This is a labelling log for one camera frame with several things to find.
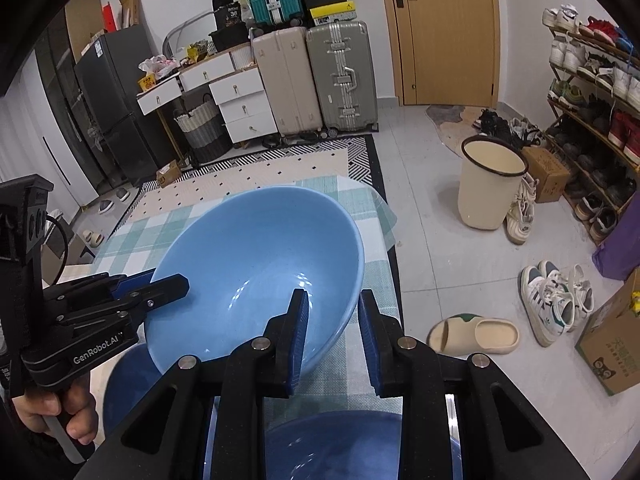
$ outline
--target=bowl rim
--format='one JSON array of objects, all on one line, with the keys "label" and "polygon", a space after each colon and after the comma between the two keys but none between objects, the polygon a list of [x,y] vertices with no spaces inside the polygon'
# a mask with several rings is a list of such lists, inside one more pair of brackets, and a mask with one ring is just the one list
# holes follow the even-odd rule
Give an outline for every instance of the bowl rim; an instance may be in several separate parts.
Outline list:
[{"label": "bowl rim", "polygon": [[[313,355],[311,358],[309,358],[301,366],[300,375],[304,376],[305,374],[307,374],[307,373],[311,372],[312,370],[314,370],[316,368],[316,366],[318,366],[318,363],[327,354],[327,352],[331,349],[331,347],[334,346],[334,344],[336,343],[338,338],[342,335],[342,332],[344,332],[344,329],[347,327],[347,324],[349,323],[349,320],[351,319],[351,316],[353,315],[353,311],[355,310],[356,305],[358,304],[358,299],[360,297],[360,292],[362,291],[362,283],[363,283],[363,280],[364,280],[364,265],[365,265],[365,261],[364,261],[364,245],[363,245],[363,242],[362,242],[362,236],[360,235],[360,230],[358,229],[358,225],[356,224],[355,220],[351,217],[351,215],[347,212],[347,210],[342,206],[342,204],[340,204],[340,202],[338,202],[335,198],[329,196],[326,193],[323,193],[323,192],[315,190],[315,189],[311,189],[309,187],[296,186],[296,185],[290,185],[290,186],[284,185],[283,186],[282,184],[279,184],[279,185],[276,185],[276,186],[264,186],[264,187],[261,187],[259,189],[249,189],[249,190],[246,190],[246,191],[241,191],[241,192],[239,192],[239,193],[237,193],[237,194],[235,194],[233,196],[225,197],[225,198],[222,199],[222,201],[220,203],[211,206],[211,208],[207,209],[204,213],[202,213],[202,215],[200,215],[198,218],[196,218],[196,220],[193,223],[191,223],[191,225],[189,225],[185,230],[183,230],[176,237],[176,239],[169,245],[168,249],[162,255],[162,258],[160,259],[160,261],[156,265],[156,270],[154,271],[153,276],[151,277],[151,282],[153,283],[157,279],[156,278],[156,274],[158,273],[158,269],[162,265],[162,262],[164,262],[164,259],[166,258],[167,254],[171,251],[173,246],[178,243],[180,238],[182,238],[182,236],[184,236],[184,234],[192,226],[194,226],[198,222],[200,222],[211,211],[213,211],[215,208],[217,208],[219,206],[222,206],[223,204],[234,202],[234,201],[238,200],[240,197],[245,197],[248,194],[260,193],[260,192],[264,193],[264,192],[269,192],[269,191],[273,191],[273,190],[295,190],[294,192],[308,192],[308,193],[315,194],[315,195],[321,197],[321,199],[323,199],[323,200],[327,200],[327,202],[332,204],[332,206],[335,207],[337,209],[337,211],[346,219],[347,225],[349,225],[349,227],[350,227],[350,229],[351,229],[351,231],[352,231],[352,233],[354,235],[354,238],[356,240],[356,248],[358,250],[358,269],[356,271],[356,282],[354,284],[353,290],[351,291],[350,302],[348,304],[349,306],[347,307],[345,312],[342,314],[342,317],[340,318],[340,323],[338,324],[336,330],[334,330],[334,332],[332,333],[331,337],[329,337],[329,339],[316,351],[315,355]],[[151,355],[151,360],[154,362],[154,364],[156,365],[158,370],[162,373],[162,368],[163,367],[160,367],[158,365],[156,357],[154,356],[155,352],[153,352],[152,346],[150,346],[148,344],[149,341],[148,341],[148,338],[146,338],[147,323],[148,323],[148,321],[145,319],[144,327],[145,327],[145,339],[146,339],[146,342],[147,342],[147,349],[148,349],[149,355]]]}]

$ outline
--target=black refrigerator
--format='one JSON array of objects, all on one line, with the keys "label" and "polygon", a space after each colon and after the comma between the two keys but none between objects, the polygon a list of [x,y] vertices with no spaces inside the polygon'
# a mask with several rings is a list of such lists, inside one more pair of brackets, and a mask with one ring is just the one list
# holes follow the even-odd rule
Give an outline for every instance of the black refrigerator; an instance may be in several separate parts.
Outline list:
[{"label": "black refrigerator", "polygon": [[84,98],[134,186],[178,158],[158,115],[143,115],[136,101],[138,81],[145,75],[138,65],[151,56],[144,28],[132,25],[98,38],[76,64]]}]

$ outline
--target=shoe rack shelf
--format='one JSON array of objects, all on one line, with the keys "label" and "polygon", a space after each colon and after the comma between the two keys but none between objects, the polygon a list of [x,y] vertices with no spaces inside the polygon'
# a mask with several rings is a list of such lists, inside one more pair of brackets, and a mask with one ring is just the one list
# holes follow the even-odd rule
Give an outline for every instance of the shoe rack shelf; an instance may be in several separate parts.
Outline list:
[{"label": "shoe rack shelf", "polygon": [[551,106],[551,109],[553,110],[554,115],[556,116],[556,119],[560,118],[560,115],[558,114],[557,110],[560,110],[562,114],[571,117],[578,124],[581,124],[588,132],[591,132],[594,136],[596,136],[598,139],[604,142],[611,149],[611,151],[613,151],[616,154],[617,158],[619,158],[622,162],[624,162],[628,168],[631,168],[631,170],[635,174],[640,174],[640,166],[634,164],[631,160],[629,160],[628,157],[625,155],[625,153],[619,147],[617,147],[613,142],[609,140],[609,137],[607,137],[604,134],[601,134],[591,124],[583,121],[578,114],[576,114],[572,110],[569,110],[569,108],[567,108],[563,104],[553,101],[553,99],[547,99],[547,102],[549,103],[549,106]]},{"label": "shoe rack shelf", "polygon": [[633,66],[640,69],[640,59],[634,56],[630,56],[628,52],[625,52],[624,50],[620,50],[619,48],[611,46],[609,43],[606,43],[605,41],[600,41],[595,38],[588,38],[587,36],[577,34],[576,32],[569,32],[564,28],[559,28],[559,27],[547,27],[547,28],[551,31],[551,34],[553,35],[553,37],[555,37],[556,34],[569,36],[570,38],[572,38],[572,40],[577,40],[586,46],[590,46],[591,48],[596,48],[597,50],[604,52],[605,54],[609,54],[610,56],[615,57],[617,60],[622,61],[623,63],[630,62]]},{"label": "shoe rack shelf", "polygon": [[[578,202],[580,202],[580,200],[575,199],[575,198],[571,198],[569,195],[567,195],[567,193],[565,193],[564,191],[562,192],[562,196],[564,196],[564,199],[569,203],[569,205],[571,206],[571,209],[575,210],[575,207],[578,205]],[[593,237],[593,235],[591,235],[591,222],[589,222],[588,220],[580,220],[574,212],[574,219],[576,219],[578,222],[580,222],[584,228],[587,231],[587,234],[589,235],[589,238],[591,238],[591,241],[596,244],[596,245],[600,245],[602,243],[601,240],[596,240],[596,238]]]},{"label": "shoe rack shelf", "polygon": [[569,164],[571,164],[574,168],[580,171],[589,180],[594,190],[596,190],[602,195],[604,200],[607,202],[607,205],[610,205],[614,209],[614,211],[619,215],[623,213],[623,211],[626,209],[626,206],[629,204],[629,202],[631,202],[631,198],[629,198],[622,206],[617,206],[616,204],[614,204],[613,200],[610,199],[607,191],[602,189],[598,184],[596,184],[596,181],[591,177],[589,172],[586,171],[580,164],[578,164],[575,160],[565,155],[564,150],[562,149],[562,146],[556,143],[556,140],[552,136],[550,136],[547,132],[543,132],[543,135],[549,141],[549,143],[551,143],[551,145],[555,147],[556,150],[558,150],[559,153],[562,153],[563,160],[567,160]]},{"label": "shoe rack shelf", "polygon": [[611,105],[612,108],[624,108],[625,112],[628,112],[635,116],[640,116],[640,110],[637,110],[636,108],[634,108],[630,103],[627,103],[624,99],[621,99],[618,96],[614,95],[611,90],[609,90],[608,88],[605,88],[601,84],[598,84],[597,81],[592,81],[590,79],[587,79],[581,76],[578,73],[569,72],[568,70],[564,68],[560,68],[559,66],[552,65],[551,63],[549,63],[549,66],[551,67],[551,70],[553,70],[554,75],[556,76],[556,79],[558,81],[562,80],[558,71],[563,72],[569,76],[568,79],[566,80],[568,83],[570,83],[574,78],[579,79],[580,81],[584,81],[585,83],[588,83],[596,88],[596,97],[600,97],[597,92],[598,90],[602,90],[604,92],[604,95],[606,95],[607,97],[611,97],[613,99],[613,104]]}]

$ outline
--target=purple fabric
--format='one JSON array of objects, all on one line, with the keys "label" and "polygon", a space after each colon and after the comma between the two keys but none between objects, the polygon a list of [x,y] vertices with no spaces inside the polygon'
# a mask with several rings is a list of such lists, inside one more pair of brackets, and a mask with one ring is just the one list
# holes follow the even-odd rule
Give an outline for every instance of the purple fabric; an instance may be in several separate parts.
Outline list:
[{"label": "purple fabric", "polygon": [[640,193],[636,193],[620,222],[591,256],[605,278],[626,280],[640,265]]}]

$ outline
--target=human hand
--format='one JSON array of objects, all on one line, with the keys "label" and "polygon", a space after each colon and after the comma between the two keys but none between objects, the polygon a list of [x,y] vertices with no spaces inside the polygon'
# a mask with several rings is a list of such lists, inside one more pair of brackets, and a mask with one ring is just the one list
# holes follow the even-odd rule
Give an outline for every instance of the human hand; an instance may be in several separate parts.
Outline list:
[{"label": "human hand", "polygon": [[39,388],[27,390],[23,396],[14,399],[15,411],[31,431],[52,436],[42,415],[59,415],[64,409],[73,415],[66,425],[66,432],[85,446],[93,441],[98,432],[98,413],[89,384],[89,374],[77,378],[65,392],[62,405],[53,392]]}]

